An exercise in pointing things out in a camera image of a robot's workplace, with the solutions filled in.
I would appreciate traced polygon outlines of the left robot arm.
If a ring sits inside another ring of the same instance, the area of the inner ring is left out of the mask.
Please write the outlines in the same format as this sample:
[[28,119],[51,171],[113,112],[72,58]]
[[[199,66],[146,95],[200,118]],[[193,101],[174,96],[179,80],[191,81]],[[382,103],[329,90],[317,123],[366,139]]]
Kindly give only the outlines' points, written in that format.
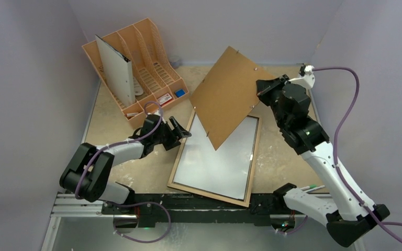
[[149,114],[143,125],[124,141],[103,146],[82,143],[61,175],[60,187],[88,202],[109,201],[121,213],[128,214],[135,208],[135,191],[127,185],[110,182],[112,168],[146,157],[156,145],[171,150],[190,136],[174,117],[165,121],[160,115]]

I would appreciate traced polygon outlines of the brown backing board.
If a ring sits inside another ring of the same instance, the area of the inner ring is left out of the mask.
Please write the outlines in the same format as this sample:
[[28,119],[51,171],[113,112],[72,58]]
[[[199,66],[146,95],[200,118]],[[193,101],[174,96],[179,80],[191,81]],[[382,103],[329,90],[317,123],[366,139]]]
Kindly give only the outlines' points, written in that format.
[[274,76],[228,46],[190,96],[215,150],[259,103],[256,82]]

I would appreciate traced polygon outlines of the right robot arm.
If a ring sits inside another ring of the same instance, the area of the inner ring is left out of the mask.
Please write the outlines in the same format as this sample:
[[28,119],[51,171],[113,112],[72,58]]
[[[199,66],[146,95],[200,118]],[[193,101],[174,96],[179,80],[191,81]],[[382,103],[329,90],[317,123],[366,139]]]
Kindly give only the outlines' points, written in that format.
[[304,213],[326,227],[340,246],[349,247],[384,220],[390,211],[376,204],[356,184],[346,168],[333,157],[333,145],[322,126],[309,116],[310,97],[304,87],[286,75],[256,81],[256,95],[269,106],[285,142],[321,179],[333,202],[308,194],[291,183],[273,192],[274,209]]

